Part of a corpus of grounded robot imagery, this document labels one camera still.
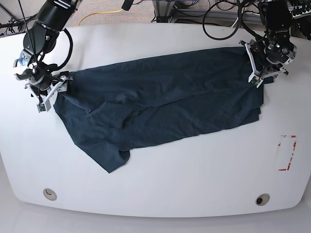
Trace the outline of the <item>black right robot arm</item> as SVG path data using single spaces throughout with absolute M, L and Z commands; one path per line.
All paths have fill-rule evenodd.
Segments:
M 33 26 L 26 28 L 23 50 L 14 62 L 13 74 L 17 80 L 27 81 L 25 88 L 38 99 L 39 112 L 49 111 L 50 98 L 54 93 L 65 92 L 68 82 L 72 80 L 67 71 L 56 76 L 53 72 L 61 71 L 71 58 L 73 40 L 65 25 L 80 4 L 79 0 L 48 0 L 38 12 Z M 43 59 L 54 49 L 60 32 L 64 32 L 69 39 L 68 55 L 61 65 L 48 65 Z

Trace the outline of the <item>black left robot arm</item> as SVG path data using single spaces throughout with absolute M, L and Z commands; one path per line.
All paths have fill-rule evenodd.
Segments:
M 296 46 L 290 41 L 290 27 L 293 21 L 284 0 L 259 0 L 260 19 L 265 27 L 260 36 L 245 28 L 255 38 L 249 43 L 240 41 L 246 49 L 252 68 L 248 82 L 260 87 L 266 78 L 276 78 L 278 74 L 288 75 L 285 65 L 296 57 Z

